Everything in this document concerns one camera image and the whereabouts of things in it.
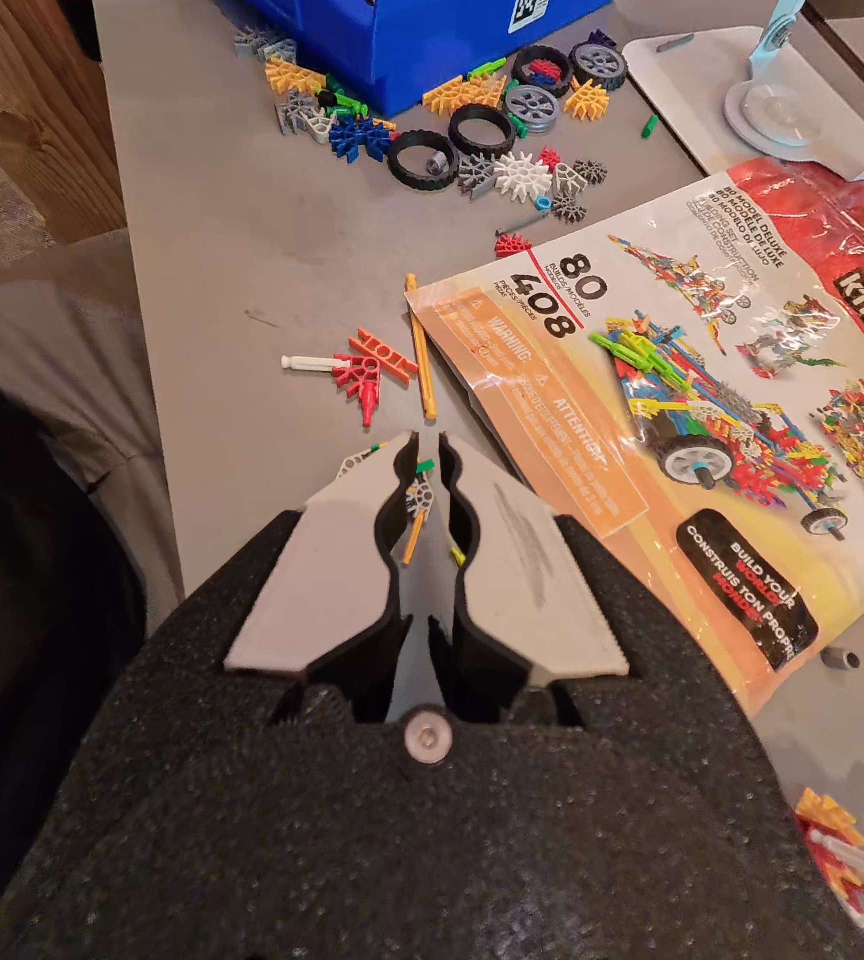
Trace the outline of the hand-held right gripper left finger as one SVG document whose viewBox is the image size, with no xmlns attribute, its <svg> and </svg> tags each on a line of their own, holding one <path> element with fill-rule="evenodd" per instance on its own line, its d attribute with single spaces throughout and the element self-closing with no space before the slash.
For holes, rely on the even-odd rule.
<svg viewBox="0 0 864 960">
<path fill-rule="evenodd" d="M 412 618 L 392 549 L 409 525 L 418 433 L 395 435 L 307 499 L 225 655 L 231 673 L 331 686 L 384 721 Z"/>
</svg>

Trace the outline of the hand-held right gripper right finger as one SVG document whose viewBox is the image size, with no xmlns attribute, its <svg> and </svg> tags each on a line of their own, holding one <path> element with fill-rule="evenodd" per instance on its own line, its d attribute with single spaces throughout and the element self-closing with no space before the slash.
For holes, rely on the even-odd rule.
<svg viewBox="0 0 864 960">
<path fill-rule="evenodd" d="M 553 714 L 576 710 L 565 686 L 625 681 L 630 663 L 584 576 L 563 516 L 467 441 L 441 433 L 440 476 L 456 572 L 438 681 L 462 721 L 500 721 L 532 691 Z"/>
</svg>

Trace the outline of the small multicolour toy assembly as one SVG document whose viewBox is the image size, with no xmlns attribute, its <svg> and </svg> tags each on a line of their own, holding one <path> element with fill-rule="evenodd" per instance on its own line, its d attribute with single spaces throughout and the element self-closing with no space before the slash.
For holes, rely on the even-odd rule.
<svg viewBox="0 0 864 960">
<path fill-rule="evenodd" d="M 345 457 L 342 460 L 341 467 L 338 470 L 335 479 L 341 479 L 346 474 L 351 473 L 353 469 L 365 462 L 368 458 L 372 457 L 386 445 L 387 443 L 385 441 L 374 443 L 364 450 Z M 435 504 L 435 494 L 430 482 L 430 473 L 434 466 L 435 462 L 432 459 L 418 462 L 414 479 L 406 490 L 406 510 L 411 520 L 411 525 L 415 511 L 418 508 L 427 509 L 427 516 L 423 528 L 430 519 Z"/>
</svg>

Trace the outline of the construction toy set plastic bag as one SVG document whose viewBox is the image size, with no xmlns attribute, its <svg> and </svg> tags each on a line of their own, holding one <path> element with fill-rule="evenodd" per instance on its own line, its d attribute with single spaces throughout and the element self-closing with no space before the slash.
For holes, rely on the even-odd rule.
<svg viewBox="0 0 864 960">
<path fill-rule="evenodd" d="M 410 300 L 744 707 L 864 615 L 864 180 L 750 160 Z"/>
</svg>

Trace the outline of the red fan connector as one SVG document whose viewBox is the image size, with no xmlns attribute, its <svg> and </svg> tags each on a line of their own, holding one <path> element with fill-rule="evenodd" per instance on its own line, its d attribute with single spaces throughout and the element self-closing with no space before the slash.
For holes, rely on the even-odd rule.
<svg viewBox="0 0 864 960">
<path fill-rule="evenodd" d="M 379 360 L 361 354 L 334 354 L 331 376 L 347 398 L 359 403 L 363 426 L 369 428 L 380 400 Z"/>
</svg>

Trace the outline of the orange ladder connector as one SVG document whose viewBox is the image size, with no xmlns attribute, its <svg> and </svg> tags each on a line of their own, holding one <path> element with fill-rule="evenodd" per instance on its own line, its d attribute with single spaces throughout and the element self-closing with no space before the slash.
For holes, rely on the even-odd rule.
<svg viewBox="0 0 864 960">
<path fill-rule="evenodd" d="M 417 377 L 418 365 L 413 360 L 362 327 L 348 337 L 348 344 L 355 353 L 376 360 L 382 371 L 403 383 Z"/>
</svg>

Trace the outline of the long yellow rod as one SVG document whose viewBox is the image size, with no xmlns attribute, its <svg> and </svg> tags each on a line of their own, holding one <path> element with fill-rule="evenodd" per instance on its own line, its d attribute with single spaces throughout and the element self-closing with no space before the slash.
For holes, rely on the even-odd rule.
<svg viewBox="0 0 864 960">
<path fill-rule="evenodd" d="M 413 332 L 415 363 L 417 365 L 417 378 L 423 414 L 426 421 L 433 423 L 438 418 L 438 404 L 431 375 L 426 333 L 411 306 L 411 302 L 407 301 L 407 306 L 409 308 L 409 317 Z"/>
</svg>

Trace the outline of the person's black top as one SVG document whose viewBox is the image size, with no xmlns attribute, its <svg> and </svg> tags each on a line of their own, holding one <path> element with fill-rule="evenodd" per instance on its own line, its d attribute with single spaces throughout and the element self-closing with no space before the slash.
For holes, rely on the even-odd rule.
<svg viewBox="0 0 864 960">
<path fill-rule="evenodd" d="M 126 552 L 0 389 L 0 896 L 146 637 Z"/>
</svg>

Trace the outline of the red yellow connector toy assembly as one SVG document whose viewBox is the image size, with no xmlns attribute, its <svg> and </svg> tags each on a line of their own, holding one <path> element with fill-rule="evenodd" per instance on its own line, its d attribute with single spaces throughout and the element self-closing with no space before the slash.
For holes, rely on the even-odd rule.
<svg viewBox="0 0 864 960">
<path fill-rule="evenodd" d="M 830 795 L 809 787 L 801 790 L 793 815 L 822 879 L 864 935 L 864 835 L 856 819 Z"/>
</svg>

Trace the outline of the white snowflake connector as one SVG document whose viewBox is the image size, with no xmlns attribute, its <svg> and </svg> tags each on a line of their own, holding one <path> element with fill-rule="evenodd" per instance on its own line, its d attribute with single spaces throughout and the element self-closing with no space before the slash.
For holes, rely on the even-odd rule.
<svg viewBox="0 0 864 960">
<path fill-rule="evenodd" d="M 547 166 L 534 162 L 530 154 L 499 156 L 493 163 L 496 188 L 514 201 L 537 203 L 553 187 L 553 174 Z"/>
</svg>

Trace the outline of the black toy tyre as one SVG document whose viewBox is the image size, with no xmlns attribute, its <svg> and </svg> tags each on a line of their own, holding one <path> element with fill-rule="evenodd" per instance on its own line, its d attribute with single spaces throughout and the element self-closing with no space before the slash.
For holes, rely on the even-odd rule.
<svg viewBox="0 0 864 960">
<path fill-rule="evenodd" d="M 438 173 L 417 174 L 407 169 L 402 162 L 402 154 L 417 147 L 443 154 L 443 170 Z M 402 185 L 424 192 L 435 192 L 450 186 L 457 179 L 461 164 L 459 152 L 450 138 L 426 129 L 407 130 L 394 138 L 387 150 L 386 162 L 390 173 Z"/>
<path fill-rule="evenodd" d="M 472 121 L 482 121 L 495 128 L 501 138 L 494 143 L 485 143 L 470 138 L 462 127 Z M 451 115 L 448 136 L 454 147 L 464 156 L 480 155 L 486 160 L 494 160 L 509 153 L 517 139 L 517 129 L 504 114 L 491 105 L 471 102 L 458 107 Z"/>
<path fill-rule="evenodd" d="M 549 45 L 532 44 L 518 51 L 511 78 L 519 85 L 537 87 L 560 99 L 571 91 L 573 69 L 567 54 Z"/>
</svg>

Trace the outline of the grey wheel hub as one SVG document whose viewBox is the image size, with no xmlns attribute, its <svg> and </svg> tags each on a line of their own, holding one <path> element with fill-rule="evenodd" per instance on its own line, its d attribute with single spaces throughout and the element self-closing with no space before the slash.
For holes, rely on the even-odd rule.
<svg viewBox="0 0 864 960">
<path fill-rule="evenodd" d="M 520 121 L 531 134 L 543 134 L 558 121 L 558 99 L 551 90 L 531 84 L 510 86 L 504 94 L 507 114 Z"/>
</svg>

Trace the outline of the yellow snowflake connector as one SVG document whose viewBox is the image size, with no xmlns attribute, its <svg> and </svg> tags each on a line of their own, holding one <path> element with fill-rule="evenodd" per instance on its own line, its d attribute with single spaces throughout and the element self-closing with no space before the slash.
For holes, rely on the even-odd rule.
<svg viewBox="0 0 864 960">
<path fill-rule="evenodd" d="M 560 109 L 580 121 L 595 122 L 604 117 L 608 105 L 608 92 L 594 78 L 580 84 L 577 78 L 572 78 L 570 92 Z"/>
</svg>

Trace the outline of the pile of toy connectors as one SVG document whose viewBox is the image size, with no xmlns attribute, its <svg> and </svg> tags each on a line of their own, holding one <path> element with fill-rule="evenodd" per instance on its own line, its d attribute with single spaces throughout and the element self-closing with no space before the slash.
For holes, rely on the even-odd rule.
<svg viewBox="0 0 864 960">
<path fill-rule="evenodd" d="M 587 41 L 615 49 L 610 39 L 599 31 L 595 31 Z M 329 148 L 340 161 L 352 164 L 361 156 L 366 156 L 384 164 L 390 172 L 386 162 L 387 150 L 392 140 L 406 129 L 346 92 L 336 77 L 300 65 L 297 44 L 293 38 L 277 30 L 246 27 L 237 30 L 235 49 L 237 53 L 252 55 L 262 63 L 270 89 L 278 97 L 275 116 L 285 136 L 305 135 L 318 145 Z M 448 137 L 450 118 L 457 108 L 467 103 L 486 103 L 507 114 L 517 129 L 517 139 L 510 153 L 528 155 L 528 152 L 517 150 L 520 142 L 529 136 L 549 134 L 558 121 L 544 133 L 530 133 L 520 121 L 506 112 L 505 91 L 509 86 L 518 85 L 511 78 L 511 66 L 516 55 L 510 67 L 507 67 L 507 59 L 501 57 L 426 91 L 420 99 L 420 105 L 447 122 L 446 130 L 435 132 Z M 559 109 L 568 94 L 558 99 Z M 570 115 L 560 109 L 558 120 L 562 116 Z M 485 143 L 494 143 L 501 138 L 494 127 L 482 121 L 472 121 L 463 126 L 462 131 L 466 136 Z M 433 150 L 417 147 L 405 151 L 402 162 L 407 169 L 423 175 L 428 173 L 426 165 L 432 154 Z M 585 208 L 577 203 L 577 198 L 588 186 L 597 186 L 604 181 L 606 166 L 593 159 L 566 162 L 556 149 L 548 145 L 540 146 L 537 152 L 530 155 L 533 162 L 548 167 L 554 182 L 549 193 L 538 202 L 526 201 L 522 204 L 535 210 L 551 208 L 555 216 L 565 222 L 581 222 Z M 458 186 L 461 193 L 472 201 L 498 190 L 493 173 L 493 163 L 497 158 L 488 160 L 479 154 L 466 156 L 460 152 L 459 157 L 459 175 L 450 186 Z M 427 193 L 438 193 L 446 188 Z"/>
</svg>

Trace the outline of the white adjustable book stand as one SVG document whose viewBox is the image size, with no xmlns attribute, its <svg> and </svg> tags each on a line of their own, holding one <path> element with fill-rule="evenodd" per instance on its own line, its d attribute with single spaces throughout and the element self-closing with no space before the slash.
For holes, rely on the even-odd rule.
<svg viewBox="0 0 864 960">
<path fill-rule="evenodd" d="M 630 77 L 707 174 L 771 158 L 864 183 L 864 102 L 848 100 L 791 40 L 811 2 L 774 2 L 765 25 L 629 42 Z"/>
</svg>

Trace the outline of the large blue plastic bin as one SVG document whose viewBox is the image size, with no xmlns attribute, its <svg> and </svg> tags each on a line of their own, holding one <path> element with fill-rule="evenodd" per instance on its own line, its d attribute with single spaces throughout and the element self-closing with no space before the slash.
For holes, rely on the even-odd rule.
<svg viewBox="0 0 864 960">
<path fill-rule="evenodd" d="M 297 43 L 299 62 L 332 74 L 383 114 L 457 75 L 540 41 L 605 1 L 251 1 Z"/>
</svg>

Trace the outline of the wooden cabinet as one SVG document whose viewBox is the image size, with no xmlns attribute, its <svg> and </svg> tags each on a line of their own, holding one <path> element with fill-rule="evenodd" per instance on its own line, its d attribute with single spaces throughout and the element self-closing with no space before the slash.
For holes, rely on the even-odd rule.
<svg viewBox="0 0 864 960">
<path fill-rule="evenodd" d="M 0 168 L 60 243 L 127 225 L 102 66 L 59 2 L 0 1 Z"/>
</svg>

